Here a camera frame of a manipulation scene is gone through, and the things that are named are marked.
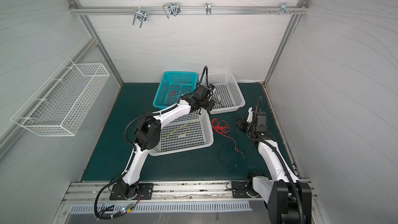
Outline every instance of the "white plastic basket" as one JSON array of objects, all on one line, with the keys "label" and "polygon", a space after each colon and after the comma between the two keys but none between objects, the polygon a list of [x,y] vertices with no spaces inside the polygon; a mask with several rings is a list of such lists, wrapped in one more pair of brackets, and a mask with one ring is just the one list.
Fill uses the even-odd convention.
[{"label": "white plastic basket", "polygon": [[149,154],[160,156],[211,146],[213,131],[209,114],[201,110],[170,122],[160,132],[160,142]]},{"label": "white plastic basket", "polygon": [[[240,107],[245,106],[245,99],[231,72],[209,73],[208,79],[209,84],[213,84],[216,87],[213,96],[213,98],[216,99],[216,103],[210,111],[210,114],[234,112]],[[203,77],[202,84],[206,84],[206,76]]]},{"label": "white plastic basket", "polygon": [[[59,79],[52,78],[56,72]],[[108,77],[101,63],[74,64],[68,58],[11,121],[39,136],[75,136]]]}]

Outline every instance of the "dark green work surface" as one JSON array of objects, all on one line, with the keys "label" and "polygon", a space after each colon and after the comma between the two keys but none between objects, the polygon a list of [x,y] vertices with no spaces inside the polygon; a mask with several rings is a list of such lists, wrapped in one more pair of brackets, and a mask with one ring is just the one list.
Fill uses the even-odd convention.
[{"label": "dark green work surface", "polygon": [[[144,111],[158,110],[152,106],[158,85],[158,83],[123,85],[84,171],[82,181],[110,181],[113,176],[122,173],[132,151],[132,147],[124,141],[124,128]],[[259,96],[263,97],[260,109],[267,113],[268,131],[273,133],[282,156],[289,161],[261,84],[240,83],[239,87],[246,105],[235,112],[210,115],[210,120],[217,118],[218,121],[225,120],[229,123],[231,132],[240,139],[234,134],[229,136],[236,140],[237,147],[244,151],[244,155],[231,151],[227,145],[224,145],[227,138],[213,131],[214,143],[209,147],[156,157],[148,155],[141,171],[140,181],[240,180],[245,179],[249,172],[263,172],[270,177],[264,159],[246,138],[245,133],[235,127],[235,120],[239,117],[246,119],[249,107],[255,106]]]}]

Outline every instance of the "red wire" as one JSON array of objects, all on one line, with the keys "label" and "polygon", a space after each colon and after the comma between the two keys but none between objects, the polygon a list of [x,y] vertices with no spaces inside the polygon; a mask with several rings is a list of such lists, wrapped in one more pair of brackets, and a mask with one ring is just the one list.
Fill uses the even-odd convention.
[{"label": "red wire", "polygon": [[235,143],[235,151],[240,152],[239,149],[238,149],[238,147],[236,146],[235,139],[233,139],[232,137],[229,137],[229,136],[225,135],[226,133],[228,133],[228,132],[231,131],[231,127],[229,126],[229,124],[228,124],[226,121],[220,121],[220,122],[219,122],[219,121],[217,120],[217,118],[214,118],[214,119],[211,121],[211,126],[213,127],[213,129],[214,129],[216,132],[218,132],[218,133],[221,134],[222,136],[232,139],[232,140],[234,141],[234,143]]},{"label": "red wire", "polygon": [[[180,88],[181,88],[180,94],[182,93],[181,83],[184,83],[184,84],[185,84],[185,82],[180,82]],[[169,92],[170,88],[172,88],[172,86],[174,86],[174,85],[176,85],[176,88],[174,89],[174,91],[173,91],[173,92]],[[172,85],[169,87],[169,89],[167,89],[167,92],[168,92],[168,94],[167,94],[167,98],[166,98],[166,105],[168,105],[168,104],[169,104],[169,100],[171,100],[171,98],[169,99],[169,97],[171,97],[171,96],[177,94],[177,83],[172,84]]]}]

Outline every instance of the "yellow wire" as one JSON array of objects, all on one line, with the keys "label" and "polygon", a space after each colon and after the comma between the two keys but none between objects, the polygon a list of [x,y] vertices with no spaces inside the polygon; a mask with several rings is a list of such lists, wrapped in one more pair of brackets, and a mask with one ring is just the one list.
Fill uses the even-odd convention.
[{"label": "yellow wire", "polygon": [[170,135],[172,135],[174,132],[176,132],[177,130],[181,129],[182,127],[185,127],[185,128],[187,128],[187,129],[189,129],[189,132],[188,132],[188,133],[183,133],[183,134],[181,134],[181,135],[191,134],[191,128],[187,127],[187,124],[192,123],[192,122],[199,122],[199,121],[201,121],[201,120],[202,120],[202,119],[200,119],[200,120],[191,120],[190,122],[184,124],[183,126],[177,127],[176,129],[174,129],[174,131],[170,132],[165,138],[162,138],[162,140],[166,140]]}]

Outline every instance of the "wavy line wall pattern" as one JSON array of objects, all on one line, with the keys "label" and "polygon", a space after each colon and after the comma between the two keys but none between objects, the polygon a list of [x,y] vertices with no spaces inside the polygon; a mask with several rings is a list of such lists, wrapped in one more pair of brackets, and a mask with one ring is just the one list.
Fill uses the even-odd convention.
[{"label": "wavy line wall pattern", "polygon": [[[0,0],[0,136],[19,107],[89,40],[66,0]],[[98,50],[84,62],[106,65]],[[75,137],[21,132],[0,161],[1,223],[50,223],[70,182],[80,180],[117,90],[109,77]]]},{"label": "wavy line wall pattern", "polygon": [[398,0],[310,0],[269,83],[325,223],[398,220]]},{"label": "wavy line wall pattern", "polygon": [[[83,6],[295,5],[298,0],[80,0]],[[159,82],[165,71],[231,71],[238,82],[263,81],[290,16],[91,16],[125,82]]]}]

